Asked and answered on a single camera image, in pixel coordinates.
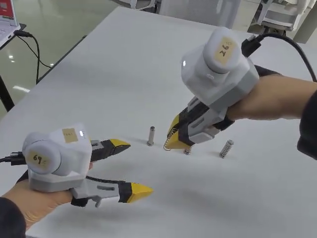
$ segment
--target laptop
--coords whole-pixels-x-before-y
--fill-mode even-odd
[[[0,0],[0,48],[14,35],[15,30],[20,29],[12,0]]]

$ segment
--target black sleeve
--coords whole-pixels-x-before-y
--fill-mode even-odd
[[[26,223],[20,209],[9,199],[0,197],[0,237],[25,238]]]
[[[299,131],[301,137],[297,149],[317,160],[317,92],[315,92],[304,108]]]

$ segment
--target white chair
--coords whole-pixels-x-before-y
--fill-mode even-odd
[[[162,0],[160,14],[232,28],[242,0]]]
[[[157,0],[111,0],[119,5],[130,7],[131,9],[143,10],[155,7]]]
[[[310,2],[311,0],[262,0],[261,12],[255,16],[257,24],[294,31]]]

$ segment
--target power cord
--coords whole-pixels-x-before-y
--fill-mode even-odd
[[[28,48],[32,51],[32,53],[35,55],[36,58],[39,58],[38,55],[34,52],[34,50],[30,47],[29,43],[26,42],[26,40],[22,39],[19,36],[16,36],[16,37],[19,38],[21,41],[23,41],[28,46]],[[47,68],[52,68],[51,66],[48,66],[47,64],[43,63],[41,60],[40,60],[40,63]]]
[[[7,156],[7,157],[0,159],[0,163],[1,162],[10,162],[11,166],[26,165],[25,158],[24,158],[21,151],[13,152],[10,154],[10,156]]]
[[[37,48],[37,58],[38,58],[38,63],[37,63],[37,70],[36,70],[36,83],[39,81],[39,73],[40,73],[40,61],[41,61],[41,56],[40,56],[40,46],[38,40],[33,36],[31,33],[26,32],[26,31],[20,31],[17,30],[14,32],[14,34],[18,37],[31,37],[35,41],[36,48]]]
[[[276,33],[265,33],[265,34],[261,34],[258,36],[252,36],[251,38],[246,39],[242,43],[242,46],[241,46],[242,54],[245,57],[249,57],[251,54],[253,54],[261,46],[261,41],[266,37],[273,37],[273,38],[281,39],[281,40],[289,43],[291,46],[293,46],[297,50],[297,52],[300,54],[301,58],[303,59],[309,73],[311,74],[313,82],[317,82],[317,78],[316,78],[316,75],[314,73],[314,70],[313,70],[311,64],[309,63],[307,56],[305,55],[303,49],[295,41],[293,41],[291,38],[289,38],[287,36],[281,36],[281,35],[276,34]]]

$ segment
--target handheld robotic gripper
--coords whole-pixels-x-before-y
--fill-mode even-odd
[[[87,176],[89,164],[116,155],[130,145],[111,139],[90,140],[83,124],[78,123],[43,134],[30,133],[22,152],[5,157],[11,165],[27,164],[30,188],[42,192],[70,190],[72,204],[86,206],[89,199],[98,207],[104,198],[130,203],[150,195],[153,190],[142,184],[103,180]]]
[[[259,75],[244,57],[232,30],[214,30],[208,42],[182,59],[181,76],[195,95],[173,120],[164,145],[166,150],[189,149],[227,129],[233,121],[227,110],[250,93]]]

